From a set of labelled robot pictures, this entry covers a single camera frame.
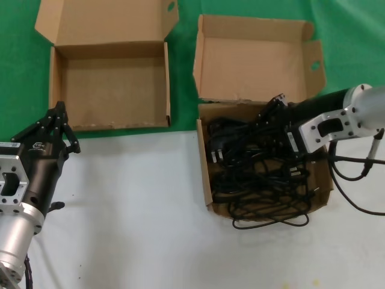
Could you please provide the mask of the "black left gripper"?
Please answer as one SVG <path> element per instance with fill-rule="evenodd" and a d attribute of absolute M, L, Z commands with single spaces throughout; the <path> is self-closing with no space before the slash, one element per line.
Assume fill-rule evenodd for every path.
<path fill-rule="evenodd" d="M 69 154 L 81 152 L 65 103 L 58 101 L 41 119 L 12 136 L 11 142 L 23 144 L 27 161 L 29 184 L 22 202 L 47 214 L 64 162 Z"/>

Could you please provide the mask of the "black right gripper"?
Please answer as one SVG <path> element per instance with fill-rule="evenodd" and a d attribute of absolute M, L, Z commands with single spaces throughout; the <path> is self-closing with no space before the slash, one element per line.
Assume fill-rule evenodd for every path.
<path fill-rule="evenodd" d="M 303 123 L 320 114 L 343 109 L 343 100 L 349 89 L 323 96 L 315 96 L 302 102 L 287 102 L 284 94 L 273 97 L 264 108 L 264 120 L 255 124 L 257 136 L 271 141 L 285 142 L 287 128 Z"/>

